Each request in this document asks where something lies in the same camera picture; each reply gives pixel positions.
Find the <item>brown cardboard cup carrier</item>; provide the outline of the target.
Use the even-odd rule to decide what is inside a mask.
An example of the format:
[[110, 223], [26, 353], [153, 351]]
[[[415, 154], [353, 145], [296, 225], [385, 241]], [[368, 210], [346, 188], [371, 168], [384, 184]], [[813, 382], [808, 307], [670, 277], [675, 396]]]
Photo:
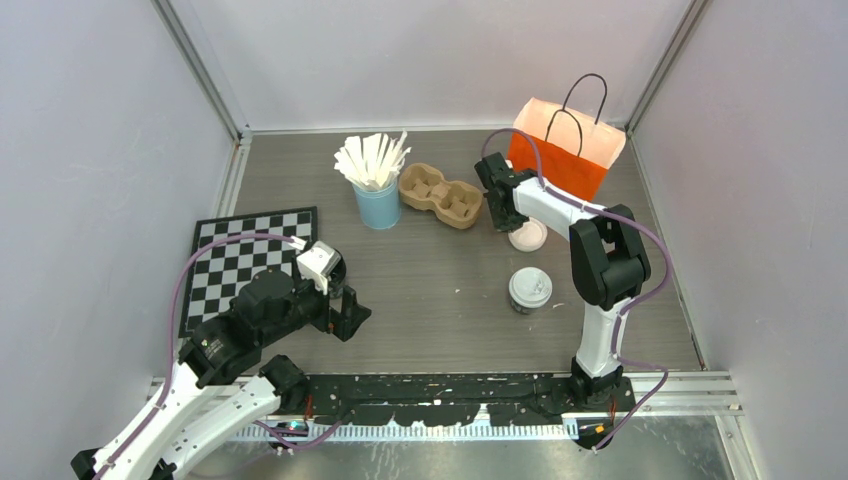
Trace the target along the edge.
[[399, 176], [398, 190], [406, 205], [433, 212], [439, 221], [460, 230], [475, 224], [484, 200], [478, 188], [461, 180], [449, 181], [425, 163], [406, 167]]

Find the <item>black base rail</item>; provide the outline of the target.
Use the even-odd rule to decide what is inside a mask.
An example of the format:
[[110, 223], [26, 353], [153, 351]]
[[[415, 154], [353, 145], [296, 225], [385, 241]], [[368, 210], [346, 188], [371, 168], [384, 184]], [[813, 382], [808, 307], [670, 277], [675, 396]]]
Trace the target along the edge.
[[492, 426], [553, 425], [568, 413], [621, 420], [635, 406], [632, 383], [585, 396], [568, 375], [313, 374], [284, 398], [280, 415], [309, 415], [320, 425], [466, 426], [486, 414]]

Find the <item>light blue cup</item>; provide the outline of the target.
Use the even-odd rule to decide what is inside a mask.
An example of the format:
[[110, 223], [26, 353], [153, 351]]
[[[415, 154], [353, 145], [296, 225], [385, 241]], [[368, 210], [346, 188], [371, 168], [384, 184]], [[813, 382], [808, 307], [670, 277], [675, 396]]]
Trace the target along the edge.
[[392, 180], [379, 191], [363, 190], [354, 185], [353, 191], [362, 222], [375, 230], [390, 229], [401, 217], [398, 183]]

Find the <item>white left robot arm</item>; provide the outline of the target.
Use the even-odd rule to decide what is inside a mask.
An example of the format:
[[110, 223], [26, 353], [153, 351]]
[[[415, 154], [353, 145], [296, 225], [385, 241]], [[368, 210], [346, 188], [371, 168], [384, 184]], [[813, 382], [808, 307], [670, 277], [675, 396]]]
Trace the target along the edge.
[[246, 370], [265, 347], [307, 326], [349, 340], [370, 317], [353, 288], [341, 284], [342, 306], [298, 272], [265, 270], [240, 289], [227, 311], [197, 326], [179, 351], [169, 377], [136, 417], [99, 449], [77, 453], [80, 479], [182, 479], [247, 424], [277, 410], [300, 411], [309, 381], [287, 356], [277, 355], [223, 404], [204, 407]]

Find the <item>black paper coffee cup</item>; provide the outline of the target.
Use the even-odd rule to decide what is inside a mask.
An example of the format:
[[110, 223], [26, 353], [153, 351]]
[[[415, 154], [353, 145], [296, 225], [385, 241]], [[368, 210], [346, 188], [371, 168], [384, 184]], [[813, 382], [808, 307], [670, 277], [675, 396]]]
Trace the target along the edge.
[[515, 298], [510, 298], [509, 302], [510, 302], [511, 308], [521, 315], [532, 315], [532, 314], [538, 313], [545, 306], [544, 303], [541, 303], [539, 305], [527, 306], [527, 305], [522, 304], [521, 302], [519, 302]]

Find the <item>white coffee cup lid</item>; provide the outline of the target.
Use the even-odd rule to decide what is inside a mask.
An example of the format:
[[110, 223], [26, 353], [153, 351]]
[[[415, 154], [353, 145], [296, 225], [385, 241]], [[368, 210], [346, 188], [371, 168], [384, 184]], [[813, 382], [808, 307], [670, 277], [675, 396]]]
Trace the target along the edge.
[[516, 271], [508, 283], [510, 298], [515, 298], [524, 305], [546, 304], [553, 291], [550, 276], [536, 267], [525, 267]]

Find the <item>stack of white lids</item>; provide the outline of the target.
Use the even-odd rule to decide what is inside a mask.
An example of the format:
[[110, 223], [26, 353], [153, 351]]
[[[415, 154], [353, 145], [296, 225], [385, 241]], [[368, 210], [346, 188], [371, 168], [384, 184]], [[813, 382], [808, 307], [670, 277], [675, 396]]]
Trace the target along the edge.
[[529, 217], [521, 227], [508, 234], [511, 245], [518, 251], [527, 253], [539, 250], [547, 237], [547, 226], [533, 217]]

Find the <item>orange paper bag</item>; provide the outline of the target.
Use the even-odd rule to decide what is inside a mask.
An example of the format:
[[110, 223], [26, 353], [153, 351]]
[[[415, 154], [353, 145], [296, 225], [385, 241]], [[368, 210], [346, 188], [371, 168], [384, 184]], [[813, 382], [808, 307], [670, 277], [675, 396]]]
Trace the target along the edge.
[[556, 187], [592, 201], [626, 144], [624, 131], [567, 106], [532, 98], [513, 127], [506, 159]]

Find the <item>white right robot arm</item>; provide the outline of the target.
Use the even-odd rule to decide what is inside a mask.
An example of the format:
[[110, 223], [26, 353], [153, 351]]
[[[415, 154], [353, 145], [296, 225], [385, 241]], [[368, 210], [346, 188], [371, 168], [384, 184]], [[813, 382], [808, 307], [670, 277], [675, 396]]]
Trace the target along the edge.
[[623, 376], [619, 349], [628, 316], [625, 308], [651, 275], [631, 210], [581, 200], [531, 169], [516, 172], [500, 153], [482, 158], [474, 169], [497, 230], [515, 231], [534, 218], [568, 241], [571, 278], [585, 302], [570, 392], [580, 408], [598, 409]]

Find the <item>black white chessboard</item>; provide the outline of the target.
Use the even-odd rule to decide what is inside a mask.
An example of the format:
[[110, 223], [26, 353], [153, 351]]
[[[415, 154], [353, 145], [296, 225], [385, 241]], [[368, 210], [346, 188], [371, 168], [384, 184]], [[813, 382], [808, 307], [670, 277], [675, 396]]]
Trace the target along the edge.
[[[200, 220], [195, 224], [193, 252], [221, 238], [241, 234], [318, 237], [315, 206]], [[226, 311], [238, 291], [266, 269], [291, 271], [296, 250], [279, 240], [245, 239], [219, 245], [200, 256], [185, 279], [178, 335], [189, 337], [202, 322]]]

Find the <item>white wooden stir sticks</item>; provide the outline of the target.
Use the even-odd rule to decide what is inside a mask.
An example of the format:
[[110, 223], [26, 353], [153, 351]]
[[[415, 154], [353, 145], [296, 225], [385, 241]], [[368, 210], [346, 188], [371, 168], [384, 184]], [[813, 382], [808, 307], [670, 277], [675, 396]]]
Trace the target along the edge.
[[377, 192], [388, 188], [399, 177], [411, 151], [407, 138], [406, 130], [398, 138], [386, 133], [349, 136], [333, 155], [334, 169], [360, 190]]

